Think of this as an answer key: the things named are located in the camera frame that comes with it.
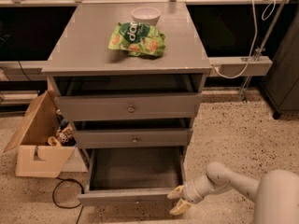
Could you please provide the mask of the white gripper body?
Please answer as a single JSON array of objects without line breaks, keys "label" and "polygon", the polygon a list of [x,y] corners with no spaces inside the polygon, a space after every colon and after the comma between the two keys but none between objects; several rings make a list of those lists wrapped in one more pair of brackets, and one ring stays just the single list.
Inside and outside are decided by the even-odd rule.
[{"label": "white gripper body", "polygon": [[190,203],[200,203],[214,188],[215,184],[206,175],[201,175],[183,185],[183,198]]}]

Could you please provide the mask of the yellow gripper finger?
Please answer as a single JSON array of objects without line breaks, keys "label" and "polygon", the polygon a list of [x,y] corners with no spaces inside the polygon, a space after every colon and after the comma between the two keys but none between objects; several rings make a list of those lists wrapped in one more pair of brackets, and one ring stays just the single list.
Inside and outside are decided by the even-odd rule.
[{"label": "yellow gripper finger", "polygon": [[187,212],[191,206],[192,204],[190,202],[180,199],[176,206],[170,210],[170,214],[173,216],[179,216]]},{"label": "yellow gripper finger", "polygon": [[177,186],[172,191],[170,191],[167,195],[167,198],[170,200],[175,200],[183,197],[183,186]]}]

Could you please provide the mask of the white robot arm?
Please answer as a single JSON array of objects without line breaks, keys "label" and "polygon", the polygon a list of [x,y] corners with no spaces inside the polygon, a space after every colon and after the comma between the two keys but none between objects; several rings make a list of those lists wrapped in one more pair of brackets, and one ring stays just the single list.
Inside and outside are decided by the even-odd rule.
[{"label": "white robot arm", "polygon": [[167,198],[178,199],[170,214],[185,213],[207,195],[235,189],[254,202],[254,224],[299,224],[299,175],[274,170],[261,180],[233,172],[222,163],[212,162],[206,172],[174,188]]}]

